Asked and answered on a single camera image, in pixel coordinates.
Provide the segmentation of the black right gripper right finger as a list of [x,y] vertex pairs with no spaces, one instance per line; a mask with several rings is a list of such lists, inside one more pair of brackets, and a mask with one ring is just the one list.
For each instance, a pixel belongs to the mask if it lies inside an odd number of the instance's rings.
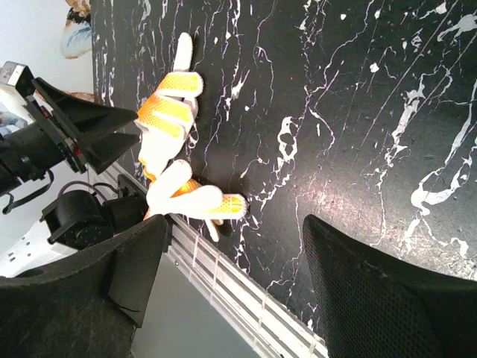
[[398,260],[318,217],[303,241],[329,357],[475,357],[476,282]]

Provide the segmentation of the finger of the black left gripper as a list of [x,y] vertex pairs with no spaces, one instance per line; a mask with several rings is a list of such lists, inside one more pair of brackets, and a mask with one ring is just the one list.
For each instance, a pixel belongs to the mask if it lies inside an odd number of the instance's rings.
[[138,142],[138,134],[112,133],[89,145],[85,156],[92,169],[100,174]]
[[102,139],[128,144],[139,141],[137,134],[120,131],[137,119],[136,112],[76,98],[40,77],[33,79],[32,84],[51,107],[53,123],[68,137],[83,144],[93,144]]

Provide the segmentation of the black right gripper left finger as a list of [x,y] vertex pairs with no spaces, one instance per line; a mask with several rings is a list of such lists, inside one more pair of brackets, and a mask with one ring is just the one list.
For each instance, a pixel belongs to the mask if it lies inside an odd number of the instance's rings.
[[1,279],[2,357],[128,357],[168,223],[153,216],[67,258]]

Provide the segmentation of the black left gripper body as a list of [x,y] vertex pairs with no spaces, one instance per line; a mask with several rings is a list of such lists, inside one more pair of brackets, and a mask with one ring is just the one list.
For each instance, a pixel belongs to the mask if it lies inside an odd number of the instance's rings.
[[21,106],[31,123],[1,137],[1,194],[7,195],[30,180],[52,176],[51,169],[66,162],[74,172],[86,171],[86,159],[73,139],[60,132],[51,114],[28,96]]

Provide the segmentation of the orange striped white glove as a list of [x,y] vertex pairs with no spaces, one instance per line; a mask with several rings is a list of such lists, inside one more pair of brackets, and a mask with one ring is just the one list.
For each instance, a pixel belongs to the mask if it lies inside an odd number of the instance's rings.
[[198,115],[202,76],[191,70],[193,40],[182,33],[173,69],[139,108],[136,126],[142,132],[138,160],[145,177],[156,180],[182,150]]

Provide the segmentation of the white glove orange cuff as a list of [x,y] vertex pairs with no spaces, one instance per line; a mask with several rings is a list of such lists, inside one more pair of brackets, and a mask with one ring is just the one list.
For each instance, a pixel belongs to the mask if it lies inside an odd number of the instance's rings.
[[192,167],[185,160],[174,161],[163,172],[144,174],[151,182],[146,194],[148,211],[145,218],[155,215],[183,215],[202,220],[214,242],[219,241],[218,227],[225,220],[239,220],[247,212],[247,200],[240,194],[225,194],[217,186],[200,185],[192,178]]

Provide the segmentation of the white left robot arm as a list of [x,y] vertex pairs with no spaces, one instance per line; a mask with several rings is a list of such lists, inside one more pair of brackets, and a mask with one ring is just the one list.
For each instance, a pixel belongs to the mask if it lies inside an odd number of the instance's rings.
[[[4,215],[49,191],[57,164],[99,175],[139,143],[139,135],[120,132],[136,119],[131,110],[75,98],[42,78],[21,79],[2,89],[33,119],[1,136],[1,195],[8,197]],[[144,198],[131,189],[113,187],[116,197],[107,199],[99,187],[94,183],[88,190],[62,188],[31,229],[2,254],[1,275],[15,277],[61,260],[141,221]]]

